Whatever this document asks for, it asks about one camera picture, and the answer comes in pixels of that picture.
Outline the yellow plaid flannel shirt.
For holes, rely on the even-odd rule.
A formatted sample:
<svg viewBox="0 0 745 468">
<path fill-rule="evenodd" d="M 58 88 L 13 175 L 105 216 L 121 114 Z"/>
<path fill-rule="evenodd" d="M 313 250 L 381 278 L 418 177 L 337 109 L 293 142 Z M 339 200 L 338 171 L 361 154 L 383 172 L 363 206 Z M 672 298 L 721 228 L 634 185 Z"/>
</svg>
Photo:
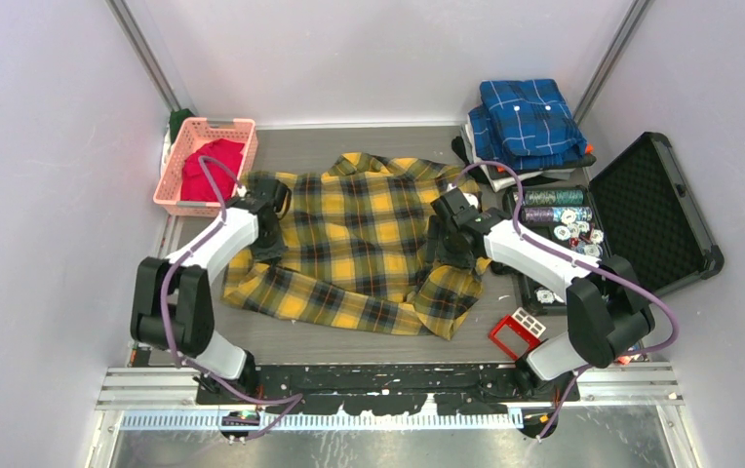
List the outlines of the yellow plaid flannel shirt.
<svg viewBox="0 0 745 468">
<path fill-rule="evenodd" d="M 488 262 L 458 268 L 437 255 L 432 203 L 452 185 L 479 195 L 459 168 L 416 158 L 345 153 L 324 173 L 253 171 L 244 184 L 290 188 L 278 262 L 238 253 L 224 304 L 280 320 L 451 339 L 484 291 Z"/>
</svg>

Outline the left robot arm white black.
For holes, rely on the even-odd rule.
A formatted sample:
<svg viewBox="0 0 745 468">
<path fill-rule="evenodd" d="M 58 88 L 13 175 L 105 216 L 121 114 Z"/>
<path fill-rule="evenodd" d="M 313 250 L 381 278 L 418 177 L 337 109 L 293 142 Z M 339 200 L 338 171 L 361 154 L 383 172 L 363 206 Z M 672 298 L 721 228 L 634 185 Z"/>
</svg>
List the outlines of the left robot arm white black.
<svg viewBox="0 0 745 468">
<path fill-rule="evenodd" d="M 221 377 L 220 390 L 236 404 L 256 395 L 255 358 L 216 331 L 212 282 L 241 252 L 256 262 L 281 259 L 287 247 L 280 221 L 290 201 L 287 185 L 263 180 L 229 199 L 189 244 L 164 258 L 147 257 L 137 268 L 132 339 Z"/>
</svg>

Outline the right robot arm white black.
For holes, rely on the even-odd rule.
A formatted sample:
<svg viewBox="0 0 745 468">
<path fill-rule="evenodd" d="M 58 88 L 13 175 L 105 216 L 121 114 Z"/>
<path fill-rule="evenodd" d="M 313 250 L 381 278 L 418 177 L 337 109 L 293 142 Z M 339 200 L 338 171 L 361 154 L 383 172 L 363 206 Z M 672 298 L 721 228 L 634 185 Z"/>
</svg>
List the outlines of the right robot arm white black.
<svg viewBox="0 0 745 468">
<path fill-rule="evenodd" d="M 630 262 L 573 252 L 495 208 L 479 211 L 453 188 L 432 202 L 441 242 L 456 262 L 486 258 L 514 268 L 560 297 L 568 325 L 517 360 L 516 387 L 540 400 L 555 378 L 585 366 L 604 369 L 654 329 L 648 294 Z"/>
</svg>

